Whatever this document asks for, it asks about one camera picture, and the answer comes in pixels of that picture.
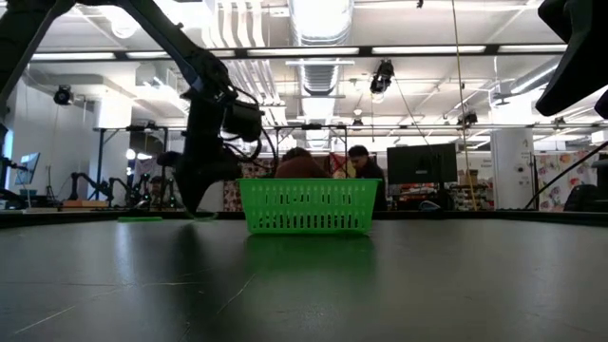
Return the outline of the black computer monitor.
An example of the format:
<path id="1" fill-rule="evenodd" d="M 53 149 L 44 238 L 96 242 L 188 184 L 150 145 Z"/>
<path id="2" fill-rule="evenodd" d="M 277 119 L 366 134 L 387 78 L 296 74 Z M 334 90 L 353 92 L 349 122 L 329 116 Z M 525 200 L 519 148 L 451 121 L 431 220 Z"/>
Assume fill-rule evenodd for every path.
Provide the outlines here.
<path id="1" fill-rule="evenodd" d="M 390 147 L 387 149 L 388 183 L 432 183 L 436 192 L 430 201 L 443 210 L 451 210 L 453 199 L 446 184 L 458 180 L 456 155 L 455 143 Z"/>

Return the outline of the patterned brown curtain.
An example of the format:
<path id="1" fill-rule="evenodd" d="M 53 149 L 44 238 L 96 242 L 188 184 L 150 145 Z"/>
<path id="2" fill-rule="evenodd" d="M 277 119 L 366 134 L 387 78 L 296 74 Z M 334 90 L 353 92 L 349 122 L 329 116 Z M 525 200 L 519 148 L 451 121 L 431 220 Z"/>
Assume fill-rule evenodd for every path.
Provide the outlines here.
<path id="1" fill-rule="evenodd" d="M 355 169 L 345 155 L 329 153 L 313 155 L 313 159 L 334 179 L 355 177 Z M 242 176 L 245 179 L 265 178 L 273 164 L 271 157 L 256 159 L 253 163 L 242 163 L 240 165 Z M 235 180 L 227 181 L 223 185 L 223 210 L 225 212 L 242 211 L 240 190 Z"/>

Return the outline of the orange flat board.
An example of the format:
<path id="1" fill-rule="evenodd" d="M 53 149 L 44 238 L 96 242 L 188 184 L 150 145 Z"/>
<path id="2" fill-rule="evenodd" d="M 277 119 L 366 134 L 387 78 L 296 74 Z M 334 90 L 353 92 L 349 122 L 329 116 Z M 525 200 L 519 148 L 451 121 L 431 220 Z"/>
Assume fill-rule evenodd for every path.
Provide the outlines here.
<path id="1" fill-rule="evenodd" d="M 105 200 L 67 199 L 63 201 L 65 208 L 106 208 L 108 202 Z"/>

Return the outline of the small tilted monitor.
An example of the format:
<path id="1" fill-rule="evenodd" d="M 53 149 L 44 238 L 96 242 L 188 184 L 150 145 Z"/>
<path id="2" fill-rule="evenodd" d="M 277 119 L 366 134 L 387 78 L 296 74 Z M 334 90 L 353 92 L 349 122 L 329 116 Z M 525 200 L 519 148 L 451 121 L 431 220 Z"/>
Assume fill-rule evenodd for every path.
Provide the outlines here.
<path id="1" fill-rule="evenodd" d="M 32 183 L 40 156 L 40 152 L 35 152 L 21 157 L 15 169 L 16 185 L 30 185 Z"/>

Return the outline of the black background rig frame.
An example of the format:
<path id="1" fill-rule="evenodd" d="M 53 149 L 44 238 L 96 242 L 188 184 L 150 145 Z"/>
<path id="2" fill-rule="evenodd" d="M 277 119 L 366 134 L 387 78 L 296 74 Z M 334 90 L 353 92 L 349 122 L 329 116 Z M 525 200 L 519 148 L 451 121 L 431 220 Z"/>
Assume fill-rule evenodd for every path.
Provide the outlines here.
<path id="1" fill-rule="evenodd" d="M 161 135 L 161 152 L 167 150 L 169 128 L 167 126 L 148 123 L 146 125 L 131 124 L 126 127 L 94 127 L 94 132 L 99 134 L 98 157 L 96 161 L 95 181 L 109 181 L 109 178 L 118 177 L 119 172 L 126 171 L 127 150 L 130 149 L 130 140 L 134 134 L 143 136 L 143 147 L 141 151 L 145 155 L 151 152 L 151 142 L 147 142 L 149 136 Z"/>

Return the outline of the green plastic basket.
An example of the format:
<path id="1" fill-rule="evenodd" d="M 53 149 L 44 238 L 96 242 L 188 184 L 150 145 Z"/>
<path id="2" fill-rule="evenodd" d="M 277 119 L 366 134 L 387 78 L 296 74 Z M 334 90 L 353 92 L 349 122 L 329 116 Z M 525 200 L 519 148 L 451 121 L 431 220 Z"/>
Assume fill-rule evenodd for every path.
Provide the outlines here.
<path id="1" fill-rule="evenodd" d="M 379 181 L 372 179 L 241 179 L 251 234 L 366 234 Z"/>

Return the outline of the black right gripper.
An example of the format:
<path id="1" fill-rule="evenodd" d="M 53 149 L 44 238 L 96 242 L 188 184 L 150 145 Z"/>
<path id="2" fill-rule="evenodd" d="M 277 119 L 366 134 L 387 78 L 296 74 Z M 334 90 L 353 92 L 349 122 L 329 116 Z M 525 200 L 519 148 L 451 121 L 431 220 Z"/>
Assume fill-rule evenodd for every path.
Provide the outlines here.
<path id="1" fill-rule="evenodd" d="M 608 0 L 543 0 L 538 15 L 567 45 L 536 103 L 553 116 L 608 86 Z M 608 90 L 596 102 L 608 119 Z"/>

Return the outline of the white pillar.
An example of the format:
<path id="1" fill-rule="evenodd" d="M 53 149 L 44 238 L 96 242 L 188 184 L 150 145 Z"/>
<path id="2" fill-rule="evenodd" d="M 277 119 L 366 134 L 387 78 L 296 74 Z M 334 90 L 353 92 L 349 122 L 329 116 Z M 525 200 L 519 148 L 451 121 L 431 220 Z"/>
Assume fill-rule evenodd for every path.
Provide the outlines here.
<path id="1" fill-rule="evenodd" d="M 533 195 L 531 128 L 509 128 L 491 133 L 494 207 L 523 209 Z"/>

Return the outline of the person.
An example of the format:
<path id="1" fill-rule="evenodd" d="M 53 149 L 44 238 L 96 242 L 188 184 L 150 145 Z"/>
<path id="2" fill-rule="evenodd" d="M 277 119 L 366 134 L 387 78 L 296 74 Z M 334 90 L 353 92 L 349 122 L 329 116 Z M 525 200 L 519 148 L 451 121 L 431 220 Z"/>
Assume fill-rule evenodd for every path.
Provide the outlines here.
<path id="1" fill-rule="evenodd" d="M 387 211 L 388 204 L 384 171 L 371 158 L 368 149 L 363 145 L 352 146 L 348 151 L 348 157 L 358 179 L 379 180 L 374 200 L 374 211 Z"/>
<path id="2" fill-rule="evenodd" d="M 594 161 L 598 184 L 583 184 L 573 188 L 564 205 L 564 212 L 608 213 L 608 159 Z"/>
<path id="3" fill-rule="evenodd" d="M 275 172 L 276 179 L 328 179 L 330 175 L 301 147 L 287 151 Z"/>

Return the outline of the black diagonal frame strut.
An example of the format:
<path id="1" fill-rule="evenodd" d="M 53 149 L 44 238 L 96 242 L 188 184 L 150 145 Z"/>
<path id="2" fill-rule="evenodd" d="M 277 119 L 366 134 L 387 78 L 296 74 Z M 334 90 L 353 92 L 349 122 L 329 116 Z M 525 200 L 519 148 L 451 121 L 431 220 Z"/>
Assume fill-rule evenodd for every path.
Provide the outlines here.
<path id="1" fill-rule="evenodd" d="M 529 209 L 529 207 L 536 201 L 536 199 L 538 199 L 540 197 L 541 193 L 544 190 L 551 187 L 556 181 L 558 181 L 562 177 L 566 176 L 570 171 L 574 170 L 575 168 L 577 168 L 578 166 L 580 166 L 581 164 L 583 164 L 584 162 L 586 162 L 587 160 L 589 160 L 590 158 L 595 156 L 597 153 L 599 153 L 601 150 L 603 150 L 607 146 L 608 146 L 608 141 L 601 143 L 595 149 L 591 150 L 586 155 L 581 157 L 578 161 L 574 162 L 573 164 L 568 166 L 566 169 L 564 169 L 562 172 L 560 172 L 556 177 L 554 177 L 552 180 L 550 180 L 548 183 L 546 183 L 543 187 L 541 187 L 539 190 L 537 190 L 534 193 L 533 197 L 529 200 L 529 202 L 524 206 L 523 209 L 524 210 Z"/>

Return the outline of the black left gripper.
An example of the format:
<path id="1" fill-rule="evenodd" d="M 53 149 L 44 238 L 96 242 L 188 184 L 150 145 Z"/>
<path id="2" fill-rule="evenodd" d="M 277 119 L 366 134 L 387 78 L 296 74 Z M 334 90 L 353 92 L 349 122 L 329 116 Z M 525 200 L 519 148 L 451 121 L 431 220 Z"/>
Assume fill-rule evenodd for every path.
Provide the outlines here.
<path id="1" fill-rule="evenodd" d="M 196 94 L 188 98 L 190 109 L 183 149 L 161 153 L 157 164 L 173 167 L 177 181 L 213 183 L 205 190 L 194 182 L 178 183 L 180 201 L 188 214 L 221 212 L 221 181 L 234 180 L 241 175 L 236 156 L 224 147 L 220 136 L 225 107 Z"/>

